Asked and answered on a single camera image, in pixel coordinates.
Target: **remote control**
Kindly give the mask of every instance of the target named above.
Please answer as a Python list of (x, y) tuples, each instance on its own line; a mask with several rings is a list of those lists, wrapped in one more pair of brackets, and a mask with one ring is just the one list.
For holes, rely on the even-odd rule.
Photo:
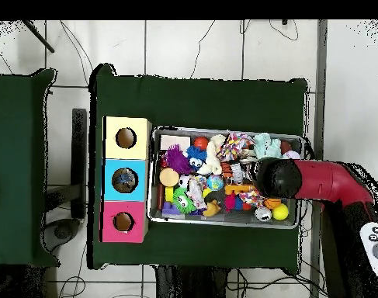
[(359, 235), (366, 250), (369, 263), (378, 276), (378, 223), (370, 222), (365, 224), (361, 228)]

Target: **round hole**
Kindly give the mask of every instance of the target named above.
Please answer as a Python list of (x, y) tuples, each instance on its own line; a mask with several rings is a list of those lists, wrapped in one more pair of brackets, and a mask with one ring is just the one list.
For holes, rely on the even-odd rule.
[(120, 193), (131, 193), (136, 189), (139, 182), (137, 173), (129, 168), (116, 170), (111, 179), (113, 188)]
[(116, 143), (121, 148), (131, 148), (136, 143), (136, 134), (130, 128), (122, 128), (116, 134)]
[(113, 218), (114, 227), (122, 232), (127, 232), (134, 226), (134, 219), (129, 213), (118, 213)]

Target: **green cloth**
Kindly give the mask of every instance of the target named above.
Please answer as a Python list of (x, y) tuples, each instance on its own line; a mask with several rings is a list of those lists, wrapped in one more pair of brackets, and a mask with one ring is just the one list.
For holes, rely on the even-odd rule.
[[(117, 77), (108, 64), (95, 78), (95, 214), (101, 189), (102, 117), (147, 118), (153, 126), (303, 133), (303, 79), (279, 81), (178, 80)], [(292, 230), (150, 222), (142, 244), (100, 243), (94, 217), (93, 264), (215, 265), (297, 271), (298, 227)]]
[(55, 266), (40, 243), (44, 102), (54, 70), (0, 75), (0, 264)]

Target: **gray bin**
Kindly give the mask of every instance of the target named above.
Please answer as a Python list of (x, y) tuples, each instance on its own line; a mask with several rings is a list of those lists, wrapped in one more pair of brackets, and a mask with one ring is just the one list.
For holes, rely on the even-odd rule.
[[(271, 219), (268, 222), (261, 222), (255, 217), (255, 210), (232, 210), (226, 213), (225, 209), (222, 207), (221, 211), (212, 216), (197, 216), (197, 215), (180, 215), (178, 218), (163, 217), (161, 211), (157, 209), (157, 186), (159, 183), (159, 173), (160, 168), (157, 164), (156, 154), (160, 147), (160, 136), (170, 135), (170, 136), (189, 136), (191, 142), (193, 143), (196, 137), (204, 136), (210, 139), (212, 136), (219, 133), (227, 136), (231, 130), (204, 130), (196, 128), (171, 128), (157, 126), (152, 130), (151, 133), (151, 149), (150, 152), (154, 156), (150, 156), (150, 173), (149, 173), (149, 189), (147, 197), (147, 216), (157, 222), (168, 222), (168, 223), (185, 223), (185, 224), (202, 224), (202, 225), (227, 225), (236, 227), (266, 227), (266, 228), (276, 228), (276, 229), (293, 229), (296, 227), (300, 221), (299, 218), (299, 202), (295, 199), (283, 199), (283, 203), (288, 206), (290, 211), (289, 216), (285, 220), (274, 220)], [(260, 133), (249, 133), (245, 132), (249, 136), (254, 136)], [(278, 138), (280, 140), (285, 140), (289, 142), (292, 146), (293, 151), (300, 154), (301, 158), (304, 157), (304, 139), (300, 136), (294, 135), (280, 135), (271, 133), (270, 137)], [(222, 200), (224, 199), (224, 189), (221, 189), (217, 194), (213, 194), (211, 198)]]

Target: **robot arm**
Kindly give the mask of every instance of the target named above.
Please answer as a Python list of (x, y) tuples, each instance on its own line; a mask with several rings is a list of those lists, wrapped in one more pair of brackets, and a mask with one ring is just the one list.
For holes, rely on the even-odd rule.
[(324, 201), (321, 238), (329, 298), (378, 298), (378, 216), (371, 192), (349, 168), (264, 158), (250, 172), (264, 196)]

